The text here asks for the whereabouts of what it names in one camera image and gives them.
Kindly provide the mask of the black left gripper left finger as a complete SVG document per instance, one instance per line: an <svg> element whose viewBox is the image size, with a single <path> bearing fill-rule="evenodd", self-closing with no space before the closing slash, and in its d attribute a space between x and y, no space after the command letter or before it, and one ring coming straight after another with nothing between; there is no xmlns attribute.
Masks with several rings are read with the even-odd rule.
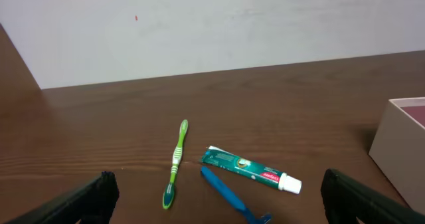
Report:
<svg viewBox="0 0 425 224"><path fill-rule="evenodd" d="M119 199L116 176L103 171L86 185L59 195L8 221L9 224L93 223L108 224Z"/></svg>

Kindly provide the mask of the green white toothbrush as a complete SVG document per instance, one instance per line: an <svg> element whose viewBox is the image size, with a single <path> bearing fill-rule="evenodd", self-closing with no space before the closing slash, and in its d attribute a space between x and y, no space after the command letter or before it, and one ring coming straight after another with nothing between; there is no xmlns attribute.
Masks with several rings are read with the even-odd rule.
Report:
<svg viewBox="0 0 425 224"><path fill-rule="evenodd" d="M167 187L165 188L165 191L163 193L162 206L164 209L170 208L173 203L173 199L175 196L175 179L179 169L179 164L183 157L183 144L188 131L188 127L188 120L183 120L179 128L179 139L177 141L177 145L174 149L172 156L172 166L169 183L167 184Z"/></svg>

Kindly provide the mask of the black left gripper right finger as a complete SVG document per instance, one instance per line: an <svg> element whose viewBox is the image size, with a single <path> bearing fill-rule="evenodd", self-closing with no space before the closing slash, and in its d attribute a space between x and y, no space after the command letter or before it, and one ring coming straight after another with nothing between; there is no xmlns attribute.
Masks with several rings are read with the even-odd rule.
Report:
<svg viewBox="0 0 425 224"><path fill-rule="evenodd" d="M329 223L424 224L424 215L387 198L336 169L327 169L321 184Z"/></svg>

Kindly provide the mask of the green Colgate toothpaste tube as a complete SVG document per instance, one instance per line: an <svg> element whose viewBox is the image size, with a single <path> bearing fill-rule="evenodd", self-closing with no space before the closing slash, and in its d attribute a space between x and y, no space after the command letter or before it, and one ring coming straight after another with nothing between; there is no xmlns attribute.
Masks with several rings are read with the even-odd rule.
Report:
<svg viewBox="0 0 425 224"><path fill-rule="evenodd" d="M215 146L210 146L201 161L218 168L226 169L249 179L294 194L299 194L302 182L287 173L241 158Z"/></svg>

